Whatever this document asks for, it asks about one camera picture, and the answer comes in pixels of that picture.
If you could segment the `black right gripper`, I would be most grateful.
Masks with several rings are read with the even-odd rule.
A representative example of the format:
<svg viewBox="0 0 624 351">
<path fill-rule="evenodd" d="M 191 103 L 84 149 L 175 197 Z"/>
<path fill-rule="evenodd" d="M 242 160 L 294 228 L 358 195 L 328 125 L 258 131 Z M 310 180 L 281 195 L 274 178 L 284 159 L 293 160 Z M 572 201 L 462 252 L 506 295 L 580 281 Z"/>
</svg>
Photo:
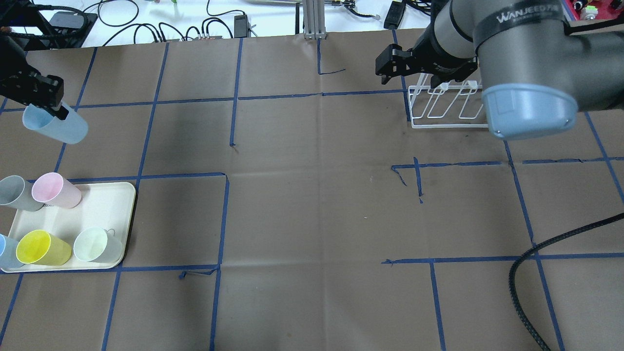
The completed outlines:
<svg viewBox="0 0 624 351">
<path fill-rule="evenodd" d="M 430 74 L 430 87 L 436 88 L 442 83 L 467 80 L 478 69 L 476 58 L 470 58 L 459 64 L 446 67 L 435 62 L 426 54 L 404 51 L 398 44 L 388 45 L 376 58 L 376 75 L 381 77 L 381 84 L 387 84 L 391 78 L 412 74 Z"/>
</svg>

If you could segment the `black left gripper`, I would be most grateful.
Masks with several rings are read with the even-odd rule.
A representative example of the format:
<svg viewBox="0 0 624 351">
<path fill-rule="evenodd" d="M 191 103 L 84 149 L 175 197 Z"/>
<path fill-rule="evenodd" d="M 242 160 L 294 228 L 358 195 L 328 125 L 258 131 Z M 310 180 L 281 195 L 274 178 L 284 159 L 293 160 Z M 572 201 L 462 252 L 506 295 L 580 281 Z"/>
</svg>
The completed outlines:
<svg viewBox="0 0 624 351">
<path fill-rule="evenodd" d="M 43 76 L 32 66 L 3 67 L 0 76 L 0 94 L 25 106 L 33 104 L 53 109 L 53 116 L 66 120 L 69 110 L 64 97 L 64 80 L 54 75 Z"/>
</svg>

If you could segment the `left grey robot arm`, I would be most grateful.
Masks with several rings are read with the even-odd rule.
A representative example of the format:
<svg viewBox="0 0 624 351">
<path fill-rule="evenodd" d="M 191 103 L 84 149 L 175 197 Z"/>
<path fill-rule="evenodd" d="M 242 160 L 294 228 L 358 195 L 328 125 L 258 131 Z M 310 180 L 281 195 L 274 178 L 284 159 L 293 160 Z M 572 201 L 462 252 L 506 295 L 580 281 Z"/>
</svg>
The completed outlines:
<svg viewBox="0 0 624 351">
<path fill-rule="evenodd" d="M 80 46 L 98 17 L 73 7 L 35 4 L 31 0 L 3 0 L 0 16 L 1 95 L 66 120 L 69 110 L 62 106 L 64 80 L 41 74 L 27 62 L 25 49 Z"/>
</svg>

